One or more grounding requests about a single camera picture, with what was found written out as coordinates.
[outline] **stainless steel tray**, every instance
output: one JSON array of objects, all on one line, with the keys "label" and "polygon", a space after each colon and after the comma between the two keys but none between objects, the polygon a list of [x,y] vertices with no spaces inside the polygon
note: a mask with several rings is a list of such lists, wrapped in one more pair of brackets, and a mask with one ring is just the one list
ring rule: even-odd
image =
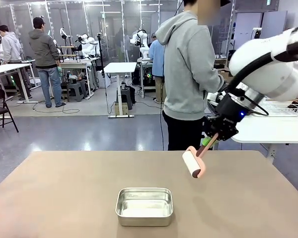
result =
[{"label": "stainless steel tray", "polygon": [[173,213],[169,189],[158,187],[127,187],[120,190],[116,214],[122,226],[166,227]]}]

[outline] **blue shirt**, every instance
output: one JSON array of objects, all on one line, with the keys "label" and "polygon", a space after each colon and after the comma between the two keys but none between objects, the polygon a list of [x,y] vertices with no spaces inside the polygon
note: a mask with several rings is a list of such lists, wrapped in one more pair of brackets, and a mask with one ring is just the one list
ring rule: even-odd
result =
[{"label": "blue shirt", "polygon": [[149,57],[153,60],[153,76],[163,76],[164,46],[158,40],[152,42],[149,48]]}]

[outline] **sneaker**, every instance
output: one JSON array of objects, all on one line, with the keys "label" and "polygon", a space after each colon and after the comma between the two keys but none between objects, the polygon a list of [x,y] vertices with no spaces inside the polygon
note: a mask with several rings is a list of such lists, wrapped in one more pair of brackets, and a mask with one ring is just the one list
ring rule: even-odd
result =
[{"label": "sneaker", "polygon": [[23,97],[19,97],[19,100],[23,101],[23,100],[25,100],[25,98],[23,98]]},{"label": "sneaker", "polygon": [[155,103],[158,103],[158,104],[161,104],[161,102],[158,102],[157,101],[157,98],[155,98],[154,100],[153,100]]},{"label": "sneaker", "polygon": [[66,105],[66,103],[62,103],[61,105],[59,105],[59,106],[55,106],[56,108],[59,108],[59,107],[62,107],[62,106],[65,106]]}]

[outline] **gray hoodie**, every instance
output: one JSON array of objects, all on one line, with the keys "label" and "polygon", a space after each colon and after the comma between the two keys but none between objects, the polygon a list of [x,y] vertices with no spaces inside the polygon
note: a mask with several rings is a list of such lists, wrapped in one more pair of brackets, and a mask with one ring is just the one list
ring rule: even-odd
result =
[{"label": "gray hoodie", "polygon": [[213,68],[215,53],[207,26],[185,11],[164,22],[156,32],[165,45],[164,112],[179,120],[198,120],[204,116],[208,92],[223,85],[223,77]]},{"label": "gray hoodie", "polygon": [[21,61],[22,47],[14,32],[6,32],[1,43],[5,62]]},{"label": "gray hoodie", "polygon": [[39,29],[29,32],[30,46],[34,51],[35,65],[37,68],[56,67],[59,60],[58,49],[53,39]]}]

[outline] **wire rack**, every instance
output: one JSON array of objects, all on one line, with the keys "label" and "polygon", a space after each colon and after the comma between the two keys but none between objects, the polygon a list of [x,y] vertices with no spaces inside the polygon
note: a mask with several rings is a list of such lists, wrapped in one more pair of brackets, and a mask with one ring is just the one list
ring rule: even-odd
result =
[{"label": "wire rack", "polygon": [[259,105],[269,113],[270,117],[298,117],[298,97],[287,102],[271,101],[264,98]]}]

